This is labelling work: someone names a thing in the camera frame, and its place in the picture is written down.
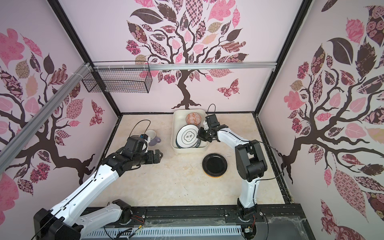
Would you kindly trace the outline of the white plate green emblem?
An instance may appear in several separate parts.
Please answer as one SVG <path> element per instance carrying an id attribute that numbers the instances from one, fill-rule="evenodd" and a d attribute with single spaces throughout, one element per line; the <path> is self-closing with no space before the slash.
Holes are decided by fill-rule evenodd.
<path id="1" fill-rule="evenodd" d="M 178 131 L 175 142 L 178 142 L 184 149 L 189 149 L 199 140 L 198 131 L 197 126 L 185 125 Z"/>

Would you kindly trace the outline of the orange patterned bowl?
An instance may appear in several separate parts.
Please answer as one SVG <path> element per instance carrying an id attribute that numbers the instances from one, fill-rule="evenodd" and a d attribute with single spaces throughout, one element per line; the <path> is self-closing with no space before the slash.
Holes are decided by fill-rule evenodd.
<path id="1" fill-rule="evenodd" d="M 187 114 L 185 120 L 188 125 L 194 125 L 198 127 L 203 122 L 203 117 L 199 113 L 193 112 Z"/>

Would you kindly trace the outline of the black glossy plate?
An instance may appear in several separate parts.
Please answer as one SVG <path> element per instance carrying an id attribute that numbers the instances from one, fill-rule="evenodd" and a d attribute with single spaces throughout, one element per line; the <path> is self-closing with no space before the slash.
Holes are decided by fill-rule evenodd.
<path id="1" fill-rule="evenodd" d="M 228 163 L 222 155 L 213 153 L 204 157 L 202 167 L 206 174 L 221 176 L 227 171 Z"/>

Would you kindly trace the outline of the green rimmed lettered plate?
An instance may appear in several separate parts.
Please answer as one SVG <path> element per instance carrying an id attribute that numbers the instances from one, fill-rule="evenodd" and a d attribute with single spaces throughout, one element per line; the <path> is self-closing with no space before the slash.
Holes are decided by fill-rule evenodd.
<path id="1" fill-rule="evenodd" d="M 179 149 L 183 149 L 184 147 L 181 147 L 178 142 L 176 142 L 176 145 Z M 197 142 L 191 147 L 191 148 L 199 148 L 201 145 L 201 140 L 197 140 Z"/>

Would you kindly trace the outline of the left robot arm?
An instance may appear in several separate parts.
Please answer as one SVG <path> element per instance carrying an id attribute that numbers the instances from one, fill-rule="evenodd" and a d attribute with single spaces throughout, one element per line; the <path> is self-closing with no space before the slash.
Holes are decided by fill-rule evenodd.
<path id="1" fill-rule="evenodd" d="M 73 193 L 49 210 L 34 215 L 34 240 L 81 240 L 89 233 L 110 223 L 126 225 L 133 219 L 132 207 L 118 199 L 90 214 L 86 208 L 110 184 L 124 173 L 142 165 L 158 164 L 163 158 L 160 150 L 149 150 L 148 135 L 133 136 L 125 146 L 103 159 L 96 172 Z"/>

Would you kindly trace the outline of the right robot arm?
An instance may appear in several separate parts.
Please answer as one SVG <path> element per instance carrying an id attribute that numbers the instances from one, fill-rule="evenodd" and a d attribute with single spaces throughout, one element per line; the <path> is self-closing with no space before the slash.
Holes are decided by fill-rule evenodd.
<path id="1" fill-rule="evenodd" d="M 249 220 L 257 212 L 256 194 L 268 169 L 260 142 L 237 135 L 227 125 L 220 124 L 215 114 L 206 116 L 198 138 L 203 142 L 225 143 L 234 150 L 237 171 L 243 180 L 238 198 L 239 217 L 243 221 Z"/>

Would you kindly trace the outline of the white plastic bin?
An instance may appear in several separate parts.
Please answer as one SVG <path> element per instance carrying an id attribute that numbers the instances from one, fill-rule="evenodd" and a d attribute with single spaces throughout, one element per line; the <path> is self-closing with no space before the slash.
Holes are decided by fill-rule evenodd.
<path id="1" fill-rule="evenodd" d="M 196 126 L 187 123 L 189 114 L 197 114 L 201 121 Z M 177 154 L 202 153 L 206 151 L 209 142 L 201 141 L 198 138 L 198 131 L 203 126 L 206 112 L 202 109 L 177 110 L 173 114 L 171 146 Z"/>

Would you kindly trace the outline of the lavender ceramic mug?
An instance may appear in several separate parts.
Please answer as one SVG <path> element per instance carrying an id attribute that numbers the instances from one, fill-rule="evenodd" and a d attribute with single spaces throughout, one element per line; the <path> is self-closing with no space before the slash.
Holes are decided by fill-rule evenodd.
<path id="1" fill-rule="evenodd" d="M 162 141 L 161 138 L 157 136 L 157 133 L 154 130 L 147 130 L 146 135 L 150 138 L 150 147 L 153 147 Z"/>

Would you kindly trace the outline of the orange rimmed plate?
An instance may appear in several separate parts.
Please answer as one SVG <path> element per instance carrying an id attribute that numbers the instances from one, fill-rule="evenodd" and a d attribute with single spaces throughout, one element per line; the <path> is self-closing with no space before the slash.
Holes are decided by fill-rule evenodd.
<path id="1" fill-rule="evenodd" d="M 221 178 L 221 177 L 223 177 L 223 175 L 221 175 L 221 176 L 211 176 L 211 175 L 209 175 L 209 174 L 206 174 L 208 177 L 210 177 L 210 178 L 213 178 L 213 179 L 218 179 L 218 178 Z"/>

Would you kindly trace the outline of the aluminium frame rail back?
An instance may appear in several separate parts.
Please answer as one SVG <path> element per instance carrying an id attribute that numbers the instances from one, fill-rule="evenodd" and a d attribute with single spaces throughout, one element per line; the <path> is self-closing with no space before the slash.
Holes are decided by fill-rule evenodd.
<path id="1" fill-rule="evenodd" d="M 211 70 L 211 69 L 275 69 L 276 62 L 241 62 L 241 63 L 199 63 L 199 64 L 143 64 L 143 65 L 112 65 L 102 62 L 101 65 L 93 67 L 95 71 L 101 70 L 148 70 L 148 71 L 171 71 L 171 70 Z"/>

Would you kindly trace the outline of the aluminium frame rail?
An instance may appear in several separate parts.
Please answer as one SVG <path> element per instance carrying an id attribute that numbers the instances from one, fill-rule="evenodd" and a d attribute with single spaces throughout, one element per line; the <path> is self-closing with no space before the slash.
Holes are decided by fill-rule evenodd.
<path id="1" fill-rule="evenodd" d="M 75 86 L 92 70 L 89 63 L 83 63 L 59 88 L 46 104 L 38 111 L 37 114 L 21 129 L 8 143 L 1 152 L 1 173 L 12 163 L 19 152 L 38 132 L 45 121 L 53 114 L 54 110 L 62 103 L 67 95 L 75 88 Z"/>
<path id="2" fill-rule="evenodd" d="M 143 65 L 112 65 L 102 62 L 101 65 L 93 67 L 95 71 L 101 70 L 148 70 L 148 71 L 171 71 L 171 70 L 211 70 L 211 69 L 275 69 L 276 62 L 241 62 L 241 63 L 199 63 L 199 64 L 143 64 Z"/>

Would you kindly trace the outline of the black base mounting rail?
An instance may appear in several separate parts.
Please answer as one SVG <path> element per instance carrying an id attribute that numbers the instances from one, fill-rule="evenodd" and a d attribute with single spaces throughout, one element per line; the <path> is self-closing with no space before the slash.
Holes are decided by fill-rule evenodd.
<path id="1" fill-rule="evenodd" d="M 194 220 L 221 219 L 226 223 L 251 226 L 273 217 L 297 216 L 302 219 L 304 234 L 315 239 L 304 210 L 300 204 L 254 205 L 250 208 L 237 205 L 132 207 L 121 199 L 112 201 L 104 208 L 87 212 L 87 206 L 78 203 L 61 204 L 44 216 L 46 223 L 34 217 L 35 226 L 41 227 L 37 237 L 42 240 L 79 240 L 86 230 L 93 232 L 108 224 L 132 226 L 145 224 L 146 220 Z"/>

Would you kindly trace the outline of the aluminium frame rail left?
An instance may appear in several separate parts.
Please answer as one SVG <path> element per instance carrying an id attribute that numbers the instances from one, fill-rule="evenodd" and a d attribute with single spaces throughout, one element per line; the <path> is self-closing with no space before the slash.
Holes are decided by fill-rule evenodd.
<path id="1" fill-rule="evenodd" d="M 21 129 L 8 143 L 1 152 L 1 173 L 12 163 L 19 152 L 38 132 L 45 121 L 53 114 L 54 110 L 62 103 L 67 95 L 75 88 L 75 86 L 92 70 L 89 63 L 83 63 L 59 88 L 46 104 L 38 111 L 37 114 Z"/>

